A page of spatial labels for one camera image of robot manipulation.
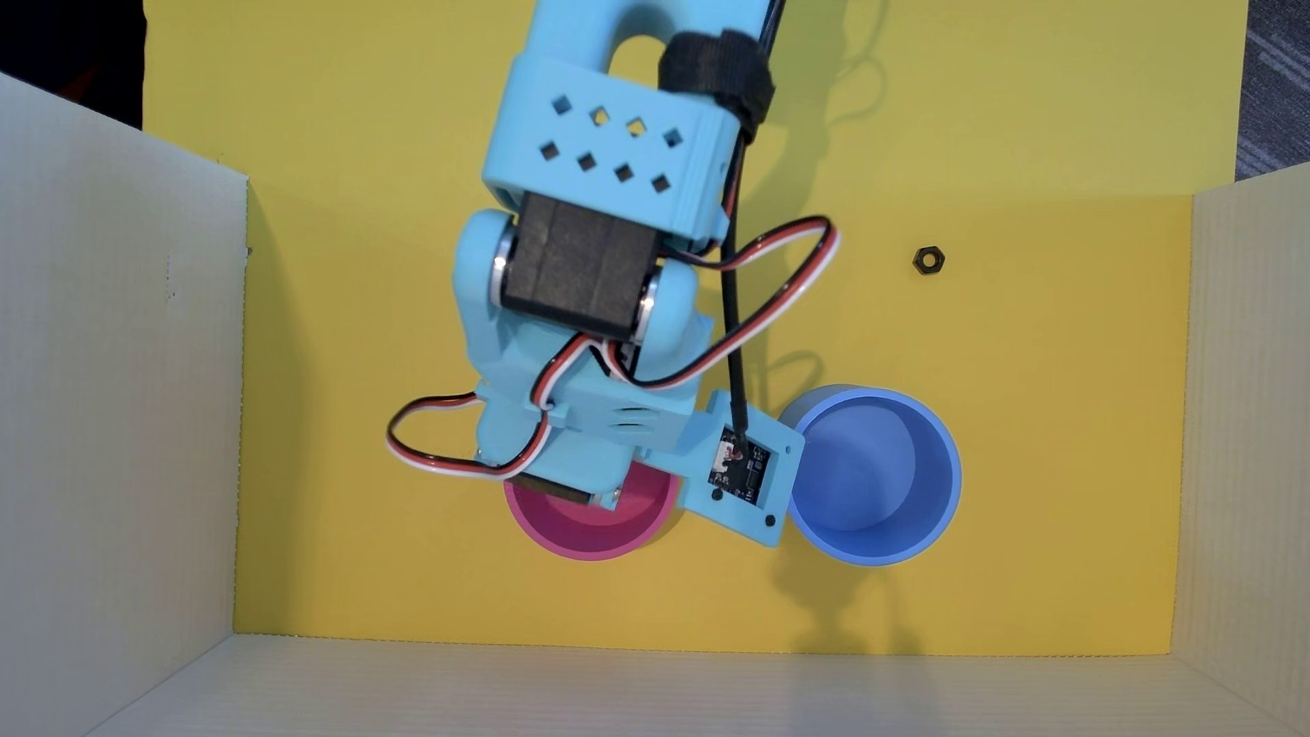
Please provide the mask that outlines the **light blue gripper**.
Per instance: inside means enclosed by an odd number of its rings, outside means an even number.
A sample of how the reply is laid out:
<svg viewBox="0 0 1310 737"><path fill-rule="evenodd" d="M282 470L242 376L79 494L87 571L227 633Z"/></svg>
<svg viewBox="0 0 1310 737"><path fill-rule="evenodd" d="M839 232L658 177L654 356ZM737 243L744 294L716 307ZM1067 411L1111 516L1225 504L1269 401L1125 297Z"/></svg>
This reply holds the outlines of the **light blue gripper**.
<svg viewBox="0 0 1310 737"><path fill-rule="evenodd" d="M486 370L477 384L477 459L496 469L496 480L545 480L610 508L629 463L642 461L684 480L681 507L713 497L713 412L697 408L700 380L650 391L601 370L567 370L549 394L548 439L529 463L514 463L538 433L542 414L529 398L536 374Z"/></svg>

